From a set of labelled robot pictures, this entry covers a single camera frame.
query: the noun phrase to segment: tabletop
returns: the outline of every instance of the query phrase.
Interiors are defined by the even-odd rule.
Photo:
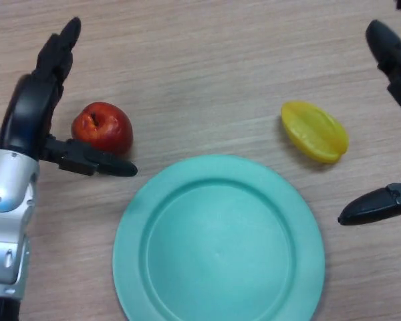
[[[337,223],[349,201],[401,180],[401,109],[364,35],[380,19],[401,36],[392,0],[0,1],[0,125],[18,78],[76,15],[82,34],[51,131],[69,138],[84,106],[115,104],[132,121],[139,174],[84,177],[41,163],[22,321],[125,320],[111,264],[122,213],[168,165],[218,152],[270,167],[309,203],[327,262],[315,320],[401,320],[401,220]],[[347,129],[335,166],[283,134],[281,105],[295,99]]]

